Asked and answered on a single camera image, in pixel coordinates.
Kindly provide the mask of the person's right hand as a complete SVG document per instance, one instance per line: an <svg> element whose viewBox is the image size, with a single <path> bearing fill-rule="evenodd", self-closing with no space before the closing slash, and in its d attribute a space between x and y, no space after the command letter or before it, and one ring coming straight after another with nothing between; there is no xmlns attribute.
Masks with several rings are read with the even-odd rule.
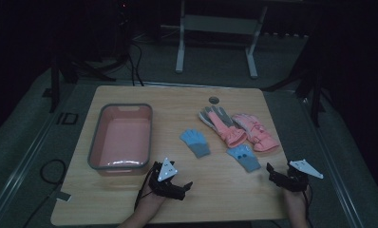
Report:
<svg viewBox="0 0 378 228"><path fill-rule="evenodd" d="M283 196L286 212L291 220L303 220L307 217L307 209L312 199L310 187L301 192L284 189Z"/></svg>

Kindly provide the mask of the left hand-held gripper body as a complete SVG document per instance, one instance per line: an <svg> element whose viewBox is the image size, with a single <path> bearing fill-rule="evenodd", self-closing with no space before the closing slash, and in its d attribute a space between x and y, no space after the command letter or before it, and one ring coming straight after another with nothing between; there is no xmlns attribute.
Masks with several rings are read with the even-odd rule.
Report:
<svg viewBox="0 0 378 228"><path fill-rule="evenodd" d="M172 179L178 174L174 167L174 162L165 158L163 162L155 161L150 169L150 179L148 185L152 192L158 196L173 199L174 191L184 191L183 186L172 183Z"/></svg>

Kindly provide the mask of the pink ski glove with strap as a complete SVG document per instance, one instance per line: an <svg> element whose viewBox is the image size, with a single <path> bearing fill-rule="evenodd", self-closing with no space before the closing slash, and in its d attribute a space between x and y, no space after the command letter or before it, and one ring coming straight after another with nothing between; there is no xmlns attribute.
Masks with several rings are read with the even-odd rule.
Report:
<svg viewBox="0 0 378 228"><path fill-rule="evenodd" d="M245 130L254 151L265 152L279 146L279 142L256 116L241 113L234 115L232 120Z"/></svg>

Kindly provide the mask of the pink basin with grey rim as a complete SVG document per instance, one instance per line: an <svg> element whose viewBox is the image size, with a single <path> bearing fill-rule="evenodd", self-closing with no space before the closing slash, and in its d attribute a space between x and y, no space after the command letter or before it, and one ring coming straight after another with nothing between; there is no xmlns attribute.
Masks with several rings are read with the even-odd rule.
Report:
<svg viewBox="0 0 378 228"><path fill-rule="evenodd" d="M100 112L88 165L102 176L137 176L150 161L153 109L149 104L107 104Z"/></svg>

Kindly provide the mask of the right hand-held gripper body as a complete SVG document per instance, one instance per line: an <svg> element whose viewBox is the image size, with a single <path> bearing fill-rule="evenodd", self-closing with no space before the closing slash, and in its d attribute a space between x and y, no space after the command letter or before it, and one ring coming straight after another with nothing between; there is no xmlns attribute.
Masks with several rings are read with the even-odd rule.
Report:
<svg viewBox="0 0 378 228"><path fill-rule="evenodd" d="M324 175L317 171L306 160L289 161L289 169L287 175L289 178L289 185L286 186L287 190L292 192L305 191L309 185L309 176L323 180Z"/></svg>

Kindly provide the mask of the pink ski glove grey palm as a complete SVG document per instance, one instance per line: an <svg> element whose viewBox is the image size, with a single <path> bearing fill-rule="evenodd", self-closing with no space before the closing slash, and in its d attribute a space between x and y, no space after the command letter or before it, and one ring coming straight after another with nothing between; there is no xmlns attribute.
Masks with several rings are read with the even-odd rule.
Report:
<svg viewBox="0 0 378 228"><path fill-rule="evenodd" d="M237 128L225 109L220 106L206 106L198 116L220 136L229 148L239 146L247 140L246 132Z"/></svg>

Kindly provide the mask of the white metal table frame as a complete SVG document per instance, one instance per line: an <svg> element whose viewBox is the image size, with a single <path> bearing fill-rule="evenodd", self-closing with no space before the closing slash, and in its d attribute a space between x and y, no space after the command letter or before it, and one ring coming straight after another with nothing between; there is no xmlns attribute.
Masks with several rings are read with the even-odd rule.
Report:
<svg viewBox="0 0 378 228"><path fill-rule="evenodd" d="M175 71L183 72L185 57L185 31L205 31L216 33L231 33L251 35L253 40L245 48L245 57L250 77L256 79L258 73L254 59L254 52L258 37L268 10L267 6L261 8L257 19L227 18L207 15L187 14L185 12L186 0L180 0L180 39Z"/></svg>

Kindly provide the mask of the blue knit glove with dots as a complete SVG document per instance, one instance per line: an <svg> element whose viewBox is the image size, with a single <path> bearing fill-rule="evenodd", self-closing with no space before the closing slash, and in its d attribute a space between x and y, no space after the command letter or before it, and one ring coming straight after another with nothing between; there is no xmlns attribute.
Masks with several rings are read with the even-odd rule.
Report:
<svg viewBox="0 0 378 228"><path fill-rule="evenodd" d="M246 172L251 173L261 167L257 157L247 144L241 144L233 148L229 148L227 153L232 156Z"/></svg>

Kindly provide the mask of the plain blue knit glove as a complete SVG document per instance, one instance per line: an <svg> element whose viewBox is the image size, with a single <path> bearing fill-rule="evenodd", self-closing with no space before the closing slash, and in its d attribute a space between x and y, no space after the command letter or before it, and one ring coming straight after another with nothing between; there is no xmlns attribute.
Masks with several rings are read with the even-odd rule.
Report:
<svg viewBox="0 0 378 228"><path fill-rule="evenodd" d="M180 134L180 139L185 142L198 159L211 153L205 137L196 129L185 130Z"/></svg>

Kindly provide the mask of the black metal stand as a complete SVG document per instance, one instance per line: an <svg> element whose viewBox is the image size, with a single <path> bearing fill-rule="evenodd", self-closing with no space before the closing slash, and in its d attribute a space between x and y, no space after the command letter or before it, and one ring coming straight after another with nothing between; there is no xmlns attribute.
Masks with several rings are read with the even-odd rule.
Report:
<svg viewBox="0 0 378 228"><path fill-rule="evenodd" d="M60 74L64 75L68 83L75 84L79 79L74 70L74 67L77 67L86 74L102 81L115 82L114 78L108 77L104 73L119 65L120 62L116 62L107 66L94 67L69 53L54 54L50 62L50 88L47 88L43 93L44 97L51 100L49 112L53 113L60 103Z"/></svg>
<svg viewBox="0 0 378 228"><path fill-rule="evenodd" d="M324 69L325 68L322 65L297 61L287 78L273 85L262 87L261 90L273 92L299 80L299 85L295 90L295 95L297 98L305 100L308 98L310 93L312 93L310 116L313 124L316 127L319 127L319 112L324 110L321 108L320 103Z"/></svg>

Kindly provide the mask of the person's left hand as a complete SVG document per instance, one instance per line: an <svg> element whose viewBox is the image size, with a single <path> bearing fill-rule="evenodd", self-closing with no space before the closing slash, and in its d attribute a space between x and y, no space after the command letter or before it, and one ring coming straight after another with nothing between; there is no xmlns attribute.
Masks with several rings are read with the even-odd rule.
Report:
<svg viewBox="0 0 378 228"><path fill-rule="evenodd" d="M165 202L165 197L154 194L149 186L145 186L140 196L136 211L140 214L151 215L154 217Z"/></svg>

